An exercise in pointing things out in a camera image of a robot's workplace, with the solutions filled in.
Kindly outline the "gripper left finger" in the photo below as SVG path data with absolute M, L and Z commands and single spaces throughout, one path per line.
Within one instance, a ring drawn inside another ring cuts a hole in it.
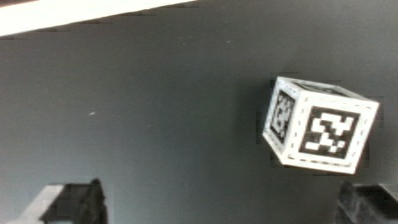
M 100 179 L 45 186 L 17 224 L 109 224 Z

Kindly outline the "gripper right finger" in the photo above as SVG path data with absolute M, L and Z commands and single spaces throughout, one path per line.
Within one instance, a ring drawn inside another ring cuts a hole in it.
M 342 183 L 335 224 L 398 224 L 398 184 Z

